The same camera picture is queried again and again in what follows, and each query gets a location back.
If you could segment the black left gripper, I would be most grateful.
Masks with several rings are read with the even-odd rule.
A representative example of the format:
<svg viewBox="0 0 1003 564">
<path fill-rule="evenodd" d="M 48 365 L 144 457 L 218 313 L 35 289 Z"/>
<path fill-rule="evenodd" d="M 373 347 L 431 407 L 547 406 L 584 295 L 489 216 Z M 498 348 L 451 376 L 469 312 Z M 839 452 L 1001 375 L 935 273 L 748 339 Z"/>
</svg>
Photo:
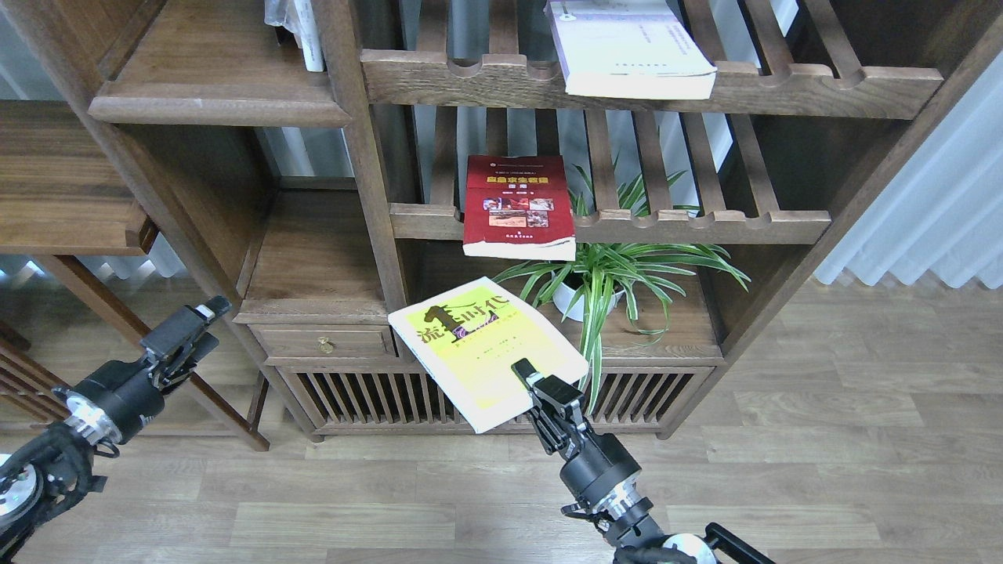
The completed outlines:
<svg viewBox="0 0 1003 564">
<path fill-rule="evenodd" d="M 71 412 L 66 425 L 91 446 L 104 439 L 125 445 L 165 409 L 163 392 L 184 383 L 219 345 L 208 328 L 229 311 L 230 301 L 223 296 L 180 307 L 140 340 L 146 357 L 105 362 L 73 388 L 54 388 Z"/>
</svg>

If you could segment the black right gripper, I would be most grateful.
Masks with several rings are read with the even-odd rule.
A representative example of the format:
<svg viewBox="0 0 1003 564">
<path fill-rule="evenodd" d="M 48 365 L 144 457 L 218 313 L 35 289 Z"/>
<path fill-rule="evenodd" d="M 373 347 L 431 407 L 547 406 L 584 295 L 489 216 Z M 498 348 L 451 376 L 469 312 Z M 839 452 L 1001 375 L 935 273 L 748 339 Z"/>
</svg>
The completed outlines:
<svg viewBox="0 0 1003 564">
<path fill-rule="evenodd" d="M 616 436 L 592 429 L 581 410 L 584 393 L 558 376 L 544 376 L 527 358 L 512 371 L 530 393 L 529 415 L 545 452 L 565 458 L 559 477 L 576 503 L 562 507 L 563 516 L 595 524 L 647 518 L 653 504 L 636 492 L 640 465 Z"/>
</svg>

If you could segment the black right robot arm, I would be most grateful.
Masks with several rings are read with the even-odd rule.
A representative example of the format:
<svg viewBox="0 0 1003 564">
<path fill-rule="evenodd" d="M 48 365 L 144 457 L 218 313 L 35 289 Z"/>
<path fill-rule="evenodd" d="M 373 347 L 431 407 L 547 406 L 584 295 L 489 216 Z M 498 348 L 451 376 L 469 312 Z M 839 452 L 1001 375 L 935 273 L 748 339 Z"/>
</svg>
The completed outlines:
<svg viewBox="0 0 1003 564">
<path fill-rule="evenodd" d="M 563 507 L 566 517 L 586 520 L 615 549 L 616 563 L 716 563 L 716 551 L 737 563 L 771 560 L 717 522 L 705 535 L 666 535 L 650 516 L 648 497 L 636 490 L 641 467 L 613 433 L 597 433 L 583 410 L 581 394 L 555 375 L 545 376 L 529 360 L 512 370 L 530 393 L 529 410 L 547 454 L 561 454 L 561 479 L 574 504 Z"/>
</svg>

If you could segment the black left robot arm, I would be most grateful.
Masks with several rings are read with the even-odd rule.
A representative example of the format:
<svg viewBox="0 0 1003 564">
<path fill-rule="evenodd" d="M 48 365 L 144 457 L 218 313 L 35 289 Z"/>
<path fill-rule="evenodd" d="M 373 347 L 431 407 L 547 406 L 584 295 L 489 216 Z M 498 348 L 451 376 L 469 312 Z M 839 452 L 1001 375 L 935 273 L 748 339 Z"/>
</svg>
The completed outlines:
<svg viewBox="0 0 1003 564">
<path fill-rule="evenodd" d="M 92 470 L 100 446 L 107 446 L 105 457 L 118 457 L 118 448 L 164 410 L 168 394 L 218 346 L 208 328 L 229 310 L 222 296 L 180 307 L 141 339 L 137 360 L 105 362 L 73 388 L 55 389 L 68 417 L 2 457 L 4 563 L 44 522 L 103 489 L 105 478 Z"/>
</svg>

